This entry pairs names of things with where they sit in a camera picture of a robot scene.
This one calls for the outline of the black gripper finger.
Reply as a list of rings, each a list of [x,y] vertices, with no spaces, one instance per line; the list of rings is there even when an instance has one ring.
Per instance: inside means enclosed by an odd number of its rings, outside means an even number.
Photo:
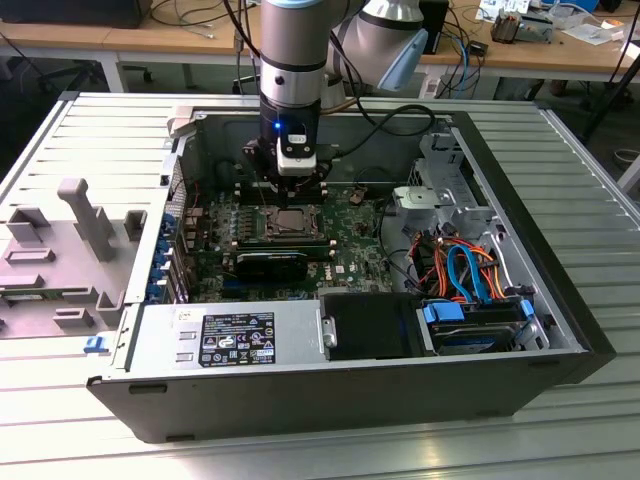
[[[287,205],[320,204],[326,196],[326,179],[332,170],[332,163],[319,162],[307,176],[291,177],[285,182]]]
[[[277,170],[275,151],[260,139],[250,140],[242,149],[244,156],[253,168],[254,177],[259,186],[269,184],[275,193],[274,202],[278,206],[287,205],[285,181]]]

